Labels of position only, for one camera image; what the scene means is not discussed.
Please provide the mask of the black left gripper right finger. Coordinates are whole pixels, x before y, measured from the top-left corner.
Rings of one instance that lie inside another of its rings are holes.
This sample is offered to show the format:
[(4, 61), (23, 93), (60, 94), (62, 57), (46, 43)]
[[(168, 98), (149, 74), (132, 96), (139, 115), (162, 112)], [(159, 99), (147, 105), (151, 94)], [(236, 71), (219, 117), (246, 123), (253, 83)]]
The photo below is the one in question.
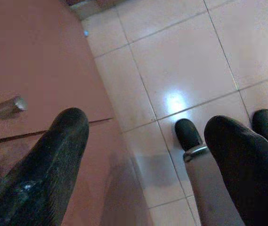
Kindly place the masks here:
[(246, 226), (268, 226), (268, 141), (240, 122), (214, 116), (205, 142)]

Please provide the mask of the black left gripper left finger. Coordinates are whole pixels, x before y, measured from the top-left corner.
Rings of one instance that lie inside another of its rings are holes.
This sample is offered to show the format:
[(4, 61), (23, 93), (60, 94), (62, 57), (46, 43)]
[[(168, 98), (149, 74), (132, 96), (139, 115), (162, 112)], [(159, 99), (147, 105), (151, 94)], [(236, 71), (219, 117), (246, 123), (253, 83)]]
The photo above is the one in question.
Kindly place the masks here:
[(89, 137), (79, 108), (62, 111), (0, 183), (0, 226), (61, 226)]

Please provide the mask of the silver left robot leg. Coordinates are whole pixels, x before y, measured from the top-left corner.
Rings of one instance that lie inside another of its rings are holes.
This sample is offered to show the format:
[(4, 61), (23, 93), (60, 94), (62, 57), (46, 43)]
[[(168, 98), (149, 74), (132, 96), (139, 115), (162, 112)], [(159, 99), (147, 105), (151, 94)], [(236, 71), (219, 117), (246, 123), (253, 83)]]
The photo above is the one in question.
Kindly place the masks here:
[(202, 226), (236, 226), (240, 218), (224, 185), (220, 170), (206, 145), (183, 155)]

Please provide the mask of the silver cabinet knob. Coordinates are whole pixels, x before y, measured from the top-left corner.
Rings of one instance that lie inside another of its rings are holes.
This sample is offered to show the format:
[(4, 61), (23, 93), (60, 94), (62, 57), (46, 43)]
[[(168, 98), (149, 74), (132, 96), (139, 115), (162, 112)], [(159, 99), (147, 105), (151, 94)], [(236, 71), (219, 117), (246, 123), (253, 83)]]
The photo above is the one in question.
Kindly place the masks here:
[(15, 96), (0, 103), (0, 119), (6, 120), (17, 117), (28, 110), (28, 103), (20, 96)]

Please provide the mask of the black left robot foot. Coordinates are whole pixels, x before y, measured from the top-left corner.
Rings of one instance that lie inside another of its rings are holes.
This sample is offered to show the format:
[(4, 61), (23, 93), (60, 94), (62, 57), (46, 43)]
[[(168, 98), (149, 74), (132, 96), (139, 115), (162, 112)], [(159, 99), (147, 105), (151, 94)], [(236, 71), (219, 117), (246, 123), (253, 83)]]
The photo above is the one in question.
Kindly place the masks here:
[(177, 139), (186, 152), (191, 148), (202, 145), (203, 140), (193, 122), (189, 119), (180, 119), (175, 123)]

